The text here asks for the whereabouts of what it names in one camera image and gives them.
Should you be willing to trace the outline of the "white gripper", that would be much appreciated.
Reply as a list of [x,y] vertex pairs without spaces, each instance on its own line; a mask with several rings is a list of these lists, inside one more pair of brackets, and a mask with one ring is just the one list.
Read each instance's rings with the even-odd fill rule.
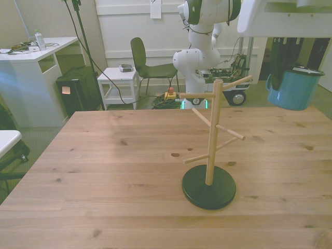
[[[247,37],[274,37],[270,80],[279,89],[286,45],[285,68],[292,69],[304,38],[331,37],[331,1],[243,1],[237,31]],[[292,37],[286,45],[284,37]]]

